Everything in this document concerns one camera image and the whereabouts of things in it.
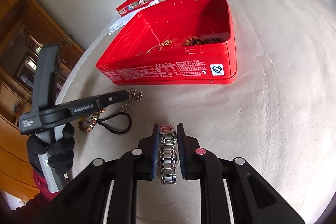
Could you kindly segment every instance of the watch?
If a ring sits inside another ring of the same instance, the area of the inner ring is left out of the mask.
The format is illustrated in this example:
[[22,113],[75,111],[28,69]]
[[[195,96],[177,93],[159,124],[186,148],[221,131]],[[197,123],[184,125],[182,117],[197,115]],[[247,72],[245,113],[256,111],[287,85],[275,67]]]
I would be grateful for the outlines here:
[[176,184],[175,164],[178,162],[178,154],[175,149],[177,140],[176,131],[171,124],[160,125],[160,151],[159,167],[161,183]]

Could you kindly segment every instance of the white label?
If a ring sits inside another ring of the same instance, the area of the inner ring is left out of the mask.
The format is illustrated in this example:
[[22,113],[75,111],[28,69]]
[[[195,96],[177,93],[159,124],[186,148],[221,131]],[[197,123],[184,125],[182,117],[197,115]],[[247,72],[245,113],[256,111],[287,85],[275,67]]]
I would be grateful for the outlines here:
[[210,64],[213,76],[224,75],[223,64]]

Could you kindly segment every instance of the black glove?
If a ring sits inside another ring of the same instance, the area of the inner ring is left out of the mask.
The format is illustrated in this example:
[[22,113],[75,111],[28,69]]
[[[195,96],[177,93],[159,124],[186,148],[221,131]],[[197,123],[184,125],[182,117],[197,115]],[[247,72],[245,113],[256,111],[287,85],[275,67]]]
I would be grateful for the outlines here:
[[58,175],[68,173],[74,163],[74,146],[75,129],[67,123],[63,128],[63,138],[48,145],[41,141],[37,136],[32,135],[27,140],[28,158],[33,169],[42,177],[44,177],[38,155],[43,155],[47,151],[51,155],[48,160],[48,165],[55,168]]

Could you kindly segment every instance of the silver screw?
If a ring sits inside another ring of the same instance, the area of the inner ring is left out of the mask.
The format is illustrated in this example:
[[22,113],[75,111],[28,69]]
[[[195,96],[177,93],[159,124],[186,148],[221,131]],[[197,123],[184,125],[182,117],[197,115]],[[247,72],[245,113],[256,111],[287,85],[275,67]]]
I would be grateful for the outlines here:
[[95,160],[92,162],[92,164],[93,164],[94,166],[100,166],[100,165],[103,164],[103,160],[102,160],[102,159],[95,159]]
[[132,154],[134,156],[141,155],[142,154],[142,150],[140,148],[135,148],[135,149],[132,150]]
[[243,158],[236,158],[235,163],[238,164],[238,165],[244,165],[245,160]]
[[204,148],[197,148],[195,152],[197,155],[204,155],[206,153],[206,150]]

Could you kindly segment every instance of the silver bangle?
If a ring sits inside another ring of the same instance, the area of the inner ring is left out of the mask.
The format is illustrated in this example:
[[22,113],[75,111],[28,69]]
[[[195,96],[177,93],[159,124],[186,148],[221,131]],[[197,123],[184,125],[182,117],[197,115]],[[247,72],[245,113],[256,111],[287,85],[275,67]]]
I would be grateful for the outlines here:
[[171,124],[160,126],[159,167],[163,185],[176,184],[176,140],[176,131]]

